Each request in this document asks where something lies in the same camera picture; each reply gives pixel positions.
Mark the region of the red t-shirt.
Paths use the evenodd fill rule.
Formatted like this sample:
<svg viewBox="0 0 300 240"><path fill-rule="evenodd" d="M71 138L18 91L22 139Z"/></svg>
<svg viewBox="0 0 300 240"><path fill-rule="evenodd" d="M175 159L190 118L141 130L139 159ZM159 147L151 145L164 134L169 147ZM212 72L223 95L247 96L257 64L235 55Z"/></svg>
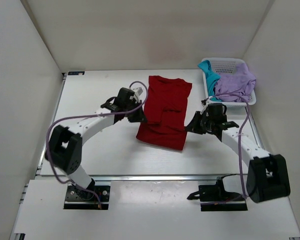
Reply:
<svg viewBox="0 0 300 240"><path fill-rule="evenodd" d="M147 122L141 123L136 139L157 147L182 151L187 132L185 118L192 84L181 78L148 77L148 98L144 105Z"/></svg>

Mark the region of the teal t-shirt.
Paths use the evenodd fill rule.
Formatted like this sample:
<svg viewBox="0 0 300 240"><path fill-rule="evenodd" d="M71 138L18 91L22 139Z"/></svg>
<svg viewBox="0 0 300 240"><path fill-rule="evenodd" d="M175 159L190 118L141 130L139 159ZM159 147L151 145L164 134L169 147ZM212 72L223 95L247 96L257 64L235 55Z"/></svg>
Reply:
<svg viewBox="0 0 300 240"><path fill-rule="evenodd" d="M204 60L198 64L198 67L202 70L206 79L207 93L209 96L215 95L215 86L218 80L221 78L219 74L212 70L212 66L209 60Z"/></svg>

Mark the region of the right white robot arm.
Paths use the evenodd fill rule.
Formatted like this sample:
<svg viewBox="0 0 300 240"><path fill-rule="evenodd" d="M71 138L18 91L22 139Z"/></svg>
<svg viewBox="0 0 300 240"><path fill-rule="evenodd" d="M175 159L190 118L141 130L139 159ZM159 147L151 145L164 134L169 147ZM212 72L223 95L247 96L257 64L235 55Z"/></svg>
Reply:
<svg viewBox="0 0 300 240"><path fill-rule="evenodd" d="M243 199L261 203L288 197L291 187L286 159L251 141L243 134L243 126L228 121L226 113L227 107L220 102L206 104L204 110L195 112L185 131L216 136L238 155L239 168L248 167L247 177L239 174Z"/></svg>

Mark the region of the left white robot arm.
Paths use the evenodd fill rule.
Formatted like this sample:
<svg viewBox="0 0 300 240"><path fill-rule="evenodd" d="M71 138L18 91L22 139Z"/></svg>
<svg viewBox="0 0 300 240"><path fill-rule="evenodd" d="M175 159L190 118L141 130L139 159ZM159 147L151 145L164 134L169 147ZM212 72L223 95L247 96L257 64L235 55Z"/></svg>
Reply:
<svg viewBox="0 0 300 240"><path fill-rule="evenodd" d="M48 129L45 159L51 169L59 169L74 186L74 191L83 200L96 196L95 181L82 167L83 145L105 128L115 125L126 118L130 123L145 123L142 94L146 87L122 87L117 96L101 104L93 114L79 115L76 123L63 126L65 118L55 121Z"/></svg>

